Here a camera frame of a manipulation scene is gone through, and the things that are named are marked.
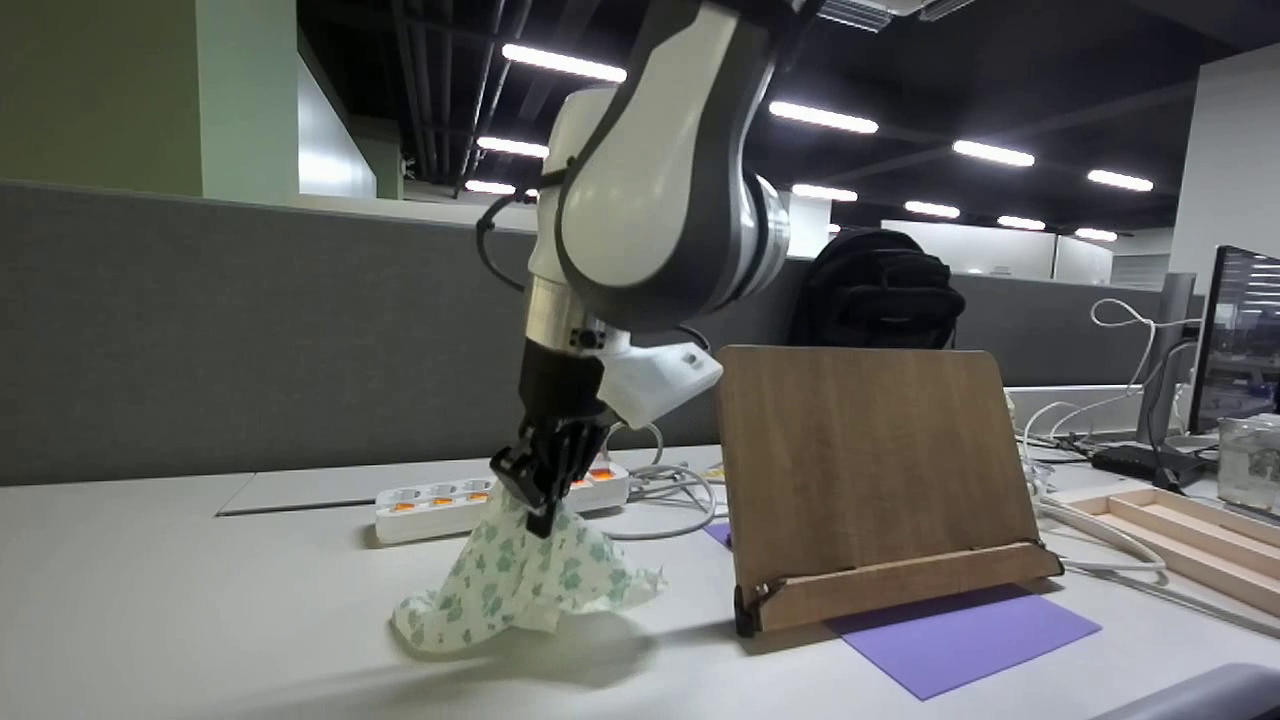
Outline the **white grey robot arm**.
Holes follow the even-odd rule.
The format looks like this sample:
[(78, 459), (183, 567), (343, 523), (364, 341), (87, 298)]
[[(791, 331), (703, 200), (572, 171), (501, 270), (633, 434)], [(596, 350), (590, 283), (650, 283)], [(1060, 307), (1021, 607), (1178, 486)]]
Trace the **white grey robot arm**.
[(494, 455), (529, 533), (559, 519), (612, 424), (646, 429), (719, 379), (674, 331), (769, 290), (789, 258), (747, 135), (821, 7), (653, 0), (628, 77), (559, 106), (525, 283), (525, 420)]

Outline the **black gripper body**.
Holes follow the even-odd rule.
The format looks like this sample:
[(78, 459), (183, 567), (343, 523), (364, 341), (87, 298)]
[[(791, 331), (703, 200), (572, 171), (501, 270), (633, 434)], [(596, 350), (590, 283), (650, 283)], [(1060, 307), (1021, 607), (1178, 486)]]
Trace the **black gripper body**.
[(570, 358), (529, 341), (521, 360), (525, 420), (516, 448), (558, 459), (554, 440), (563, 440), (570, 459), (593, 459), (606, 445), (599, 379), (606, 366), (596, 358)]

